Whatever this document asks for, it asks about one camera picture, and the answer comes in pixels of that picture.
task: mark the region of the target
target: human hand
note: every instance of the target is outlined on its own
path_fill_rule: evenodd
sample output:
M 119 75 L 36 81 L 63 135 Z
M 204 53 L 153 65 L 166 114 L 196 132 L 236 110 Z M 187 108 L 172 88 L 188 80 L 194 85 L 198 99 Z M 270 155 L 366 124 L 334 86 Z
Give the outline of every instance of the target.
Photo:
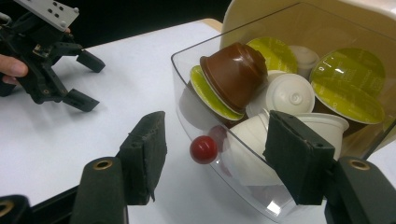
M 3 73 L 3 82 L 17 85 L 16 77 L 27 75 L 28 67 L 18 59 L 0 54 L 0 73 Z

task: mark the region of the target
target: red ball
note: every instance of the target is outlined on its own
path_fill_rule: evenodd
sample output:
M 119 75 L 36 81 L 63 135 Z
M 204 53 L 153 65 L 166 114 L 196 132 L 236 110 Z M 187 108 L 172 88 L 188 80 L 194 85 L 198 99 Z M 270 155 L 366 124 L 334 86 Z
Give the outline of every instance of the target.
M 197 163 L 209 164 L 218 156 L 217 144 L 209 136 L 199 136 L 191 142 L 190 155 Z

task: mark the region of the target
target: white table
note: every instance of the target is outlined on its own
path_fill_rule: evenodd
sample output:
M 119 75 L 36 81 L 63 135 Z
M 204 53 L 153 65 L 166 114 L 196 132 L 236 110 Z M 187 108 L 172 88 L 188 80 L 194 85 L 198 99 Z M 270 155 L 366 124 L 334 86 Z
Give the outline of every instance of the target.
M 202 21 L 89 49 L 106 63 L 95 74 L 63 57 L 54 70 L 71 90 L 101 103 L 90 113 L 36 105 L 21 88 L 0 98 L 0 195 L 35 205 L 78 185 L 88 162 L 115 156 L 136 123 L 165 111 L 168 154 L 156 202 L 129 206 L 131 223 L 273 223 L 239 197 L 208 165 L 195 163 L 176 114 L 171 55 L 219 31 Z M 285 223 L 325 223 L 323 206 Z

